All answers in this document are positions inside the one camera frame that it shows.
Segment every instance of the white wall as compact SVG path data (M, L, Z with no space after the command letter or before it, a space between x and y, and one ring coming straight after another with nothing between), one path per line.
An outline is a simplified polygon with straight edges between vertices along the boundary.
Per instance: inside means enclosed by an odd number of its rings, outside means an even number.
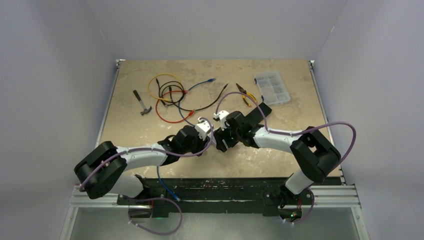
M342 167L373 240L424 239L423 23L422 0L349 0L315 61L329 120L358 132Z
M0 2L1 239L58 239L114 76L85 2Z
M87 0L120 59L315 59L347 0Z

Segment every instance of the tabletop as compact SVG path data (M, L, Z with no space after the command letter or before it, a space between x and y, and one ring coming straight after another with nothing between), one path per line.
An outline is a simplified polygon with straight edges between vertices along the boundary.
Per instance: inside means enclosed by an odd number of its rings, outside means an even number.
M100 142L112 141L115 146L136 147L154 144L166 136L176 134L186 122L167 123L155 112L157 100L148 93L150 79L161 73L172 73L181 79L185 89L196 83L216 78L213 82L201 84L190 91L181 102L185 109L198 109L212 103L225 84L225 93L237 92L236 83L252 93L258 101L261 94L255 85L256 73L278 71L291 100L283 105L271 105L272 113L267 117L268 126L279 130L304 130L308 126L325 123L317 90L306 60L126 60L121 62L119 74L113 90ZM174 81L171 76L157 78L161 84ZM141 115L143 110L133 94L137 90L144 104L152 106L152 111ZM158 93L156 81L150 84L153 94ZM199 117L212 121L217 103L195 112L188 120L194 124ZM254 109L248 107L241 95L233 94L225 98L219 110L231 113L240 111L244 115ZM169 120L181 120L178 109L158 104L159 114ZM329 139L327 129L321 132ZM160 167L163 178L245 178L245 177L289 177L299 166L292 154L275 149L246 147L238 143L227 152L211 146L202 156L182 157L179 161ZM127 174L139 174L147 178L157 178L156 167L147 166L132 169ZM339 176L335 169L330 176Z

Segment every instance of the clear plastic container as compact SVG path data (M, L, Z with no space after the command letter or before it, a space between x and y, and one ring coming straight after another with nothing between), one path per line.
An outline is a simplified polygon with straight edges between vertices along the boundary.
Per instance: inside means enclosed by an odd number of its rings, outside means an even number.
M262 100L267 105L285 104L290 101L290 94L278 71L260 72L254 75Z

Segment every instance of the yellow pliers handle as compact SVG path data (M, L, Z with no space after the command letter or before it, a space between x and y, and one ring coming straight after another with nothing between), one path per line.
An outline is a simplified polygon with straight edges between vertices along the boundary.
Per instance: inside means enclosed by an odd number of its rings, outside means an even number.
M254 101L255 101L255 103L257 103L258 101L256 100L256 98L250 93L250 92L246 92L246 95L248 95L249 97L251 97ZM243 101L244 101L244 103L248 106L248 107L251 107L251 104L250 103L248 103L248 101L246 100L246 96L245 95L243 95L242 96L243 97Z

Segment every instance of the red cable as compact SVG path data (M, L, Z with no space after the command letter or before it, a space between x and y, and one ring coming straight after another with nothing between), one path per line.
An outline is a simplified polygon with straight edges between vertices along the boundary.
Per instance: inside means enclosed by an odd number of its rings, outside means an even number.
M166 92L166 93L164 93L161 97L163 97L163 96L165 96L165 95L167 95L167 94L170 94L170 93L182 93L183 91L181 91L181 90L175 90L175 91L169 91L169 92ZM195 113L195 111L194 110L191 110L191 112L189 112L188 113L188 115L184 118L184 119L182 119L182 120L179 120L179 121L168 121L168 120L166 120L166 119L164 119L160 114L159 114L159 112L158 112L158 104L159 104L159 101L160 101L160 99L158 99L157 101L156 101L156 107L155 107L155 109L156 109L156 114L157 114L157 116L160 118L160 119L162 119L162 121L164 121L164 122L167 122L167 123L169 123L169 124L178 124L178 123L181 123L181 122L184 122L186 119L188 119L191 115L193 115L194 113Z

